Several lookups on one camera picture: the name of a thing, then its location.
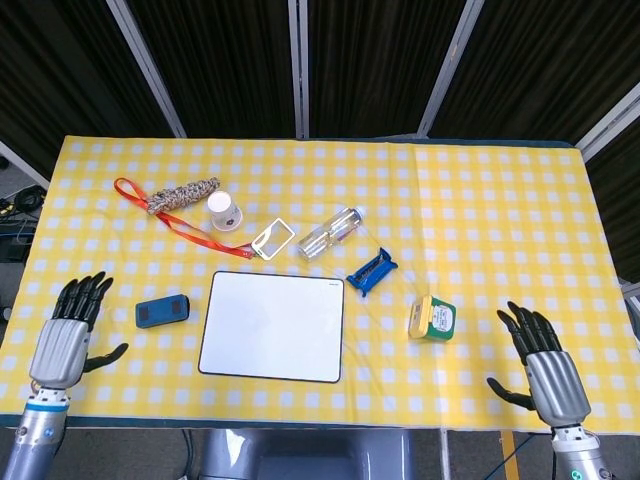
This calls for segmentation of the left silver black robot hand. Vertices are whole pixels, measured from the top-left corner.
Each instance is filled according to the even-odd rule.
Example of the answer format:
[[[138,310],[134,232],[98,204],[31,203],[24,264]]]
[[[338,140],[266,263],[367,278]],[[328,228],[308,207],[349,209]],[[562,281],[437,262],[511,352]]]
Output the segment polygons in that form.
[[[90,357],[91,335],[106,292],[113,284],[104,271],[69,281],[58,295],[51,318],[39,334],[29,376],[32,390],[67,390],[82,375],[108,366],[128,350],[121,343],[110,353]]]

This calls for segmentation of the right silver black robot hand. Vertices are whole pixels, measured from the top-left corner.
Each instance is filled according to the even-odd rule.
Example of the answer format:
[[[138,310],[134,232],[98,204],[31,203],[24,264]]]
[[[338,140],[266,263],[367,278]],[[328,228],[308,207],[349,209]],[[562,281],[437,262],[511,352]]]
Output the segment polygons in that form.
[[[563,349],[553,325],[541,313],[512,301],[507,307],[497,315],[511,335],[529,392],[510,391],[493,377],[486,379],[487,384],[502,400],[535,411],[551,428],[582,423],[591,413],[591,406],[576,365]]]

